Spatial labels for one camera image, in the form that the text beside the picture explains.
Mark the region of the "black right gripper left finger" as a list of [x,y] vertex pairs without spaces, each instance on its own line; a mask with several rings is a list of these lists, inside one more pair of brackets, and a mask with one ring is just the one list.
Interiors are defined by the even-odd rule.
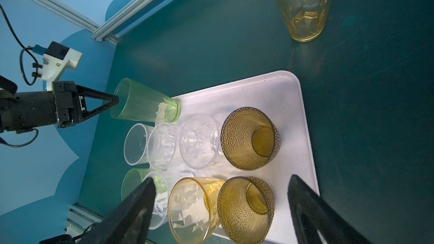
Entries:
[[145,179],[108,217],[86,233],[81,244],[144,244],[156,199],[152,178]]

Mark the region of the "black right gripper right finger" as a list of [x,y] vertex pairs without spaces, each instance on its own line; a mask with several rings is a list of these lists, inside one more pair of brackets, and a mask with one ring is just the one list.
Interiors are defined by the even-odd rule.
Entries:
[[297,175],[290,178],[288,201],[299,244],[370,243]]

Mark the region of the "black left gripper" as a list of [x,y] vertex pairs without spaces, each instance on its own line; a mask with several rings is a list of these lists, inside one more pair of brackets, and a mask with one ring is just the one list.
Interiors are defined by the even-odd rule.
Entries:
[[[119,97],[76,85],[73,81],[53,82],[52,91],[18,93],[18,86],[1,77],[1,132],[17,134],[37,127],[56,125],[66,128],[83,123],[119,103]],[[81,103],[83,97],[109,101],[91,111]]]

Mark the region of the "small green transparent glass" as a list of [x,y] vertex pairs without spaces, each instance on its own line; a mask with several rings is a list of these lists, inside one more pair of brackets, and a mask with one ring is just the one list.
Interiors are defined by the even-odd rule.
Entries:
[[124,201],[153,172],[151,168],[132,168],[124,176],[121,186],[121,200]]

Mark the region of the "tall green transparent glass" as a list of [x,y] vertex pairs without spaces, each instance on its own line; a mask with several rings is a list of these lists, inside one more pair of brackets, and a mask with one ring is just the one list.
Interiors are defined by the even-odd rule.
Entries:
[[176,99],[129,78],[117,85],[114,95],[119,98],[119,103],[110,110],[114,119],[173,123],[181,112]]

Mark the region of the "clear faceted glass one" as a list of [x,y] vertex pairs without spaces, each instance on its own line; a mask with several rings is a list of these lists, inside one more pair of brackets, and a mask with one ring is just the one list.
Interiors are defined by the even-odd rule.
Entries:
[[151,171],[145,176],[145,179],[151,178],[156,187],[156,198],[151,215],[150,230],[158,229],[161,225],[168,222],[168,199],[173,187],[180,179],[193,176],[194,174],[191,172],[173,173],[167,171]]

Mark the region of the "clear faceted glass four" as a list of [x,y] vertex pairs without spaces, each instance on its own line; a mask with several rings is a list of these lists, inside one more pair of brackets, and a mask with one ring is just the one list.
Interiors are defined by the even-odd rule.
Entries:
[[129,130],[124,141],[124,159],[130,166],[148,163],[148,140],[154,127],[137,123]]

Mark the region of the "short yellow transparent glass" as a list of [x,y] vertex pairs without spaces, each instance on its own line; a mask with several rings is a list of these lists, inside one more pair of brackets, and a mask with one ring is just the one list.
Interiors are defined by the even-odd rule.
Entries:
[[224,180],[186,177],[173,187],[168,201],[168,223],[179,244],[203,244],[220,226],[217,201]]

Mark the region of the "dimpled amber glass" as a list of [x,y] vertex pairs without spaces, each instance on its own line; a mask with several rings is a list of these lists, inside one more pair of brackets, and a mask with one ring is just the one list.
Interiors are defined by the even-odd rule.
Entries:
[[227,180],[218,195],[218,216],[225,234],[236,244],[260,244],[275,213],[270,186],[254,176]]
[[226,159],[244,171],[270,163],[281,146],[277,127],[254,107],[241,107],[230,113],[223,123],[220,141]]

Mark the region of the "clear faceted glass two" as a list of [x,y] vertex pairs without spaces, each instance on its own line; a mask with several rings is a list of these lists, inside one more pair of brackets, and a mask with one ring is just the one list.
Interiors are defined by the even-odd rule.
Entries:
[[180,153],[181,128],[170,123],[160,123],[150,134],[147,159],[157,171],[169,171],[183,164]]

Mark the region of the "clear faceted glass three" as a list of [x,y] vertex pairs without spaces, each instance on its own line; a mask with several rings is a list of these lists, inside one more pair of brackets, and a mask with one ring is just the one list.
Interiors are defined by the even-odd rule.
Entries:
[[184,163],[195,170],[223,161],[218,122],[206,114],[190,117],[180,131],[180,153]]

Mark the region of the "tall yellow transparent glass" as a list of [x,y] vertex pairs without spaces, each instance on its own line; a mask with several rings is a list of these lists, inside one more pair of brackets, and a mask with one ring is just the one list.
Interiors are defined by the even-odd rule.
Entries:
[[275,0],[292,39],[308,42],[323,31],[331,0]]

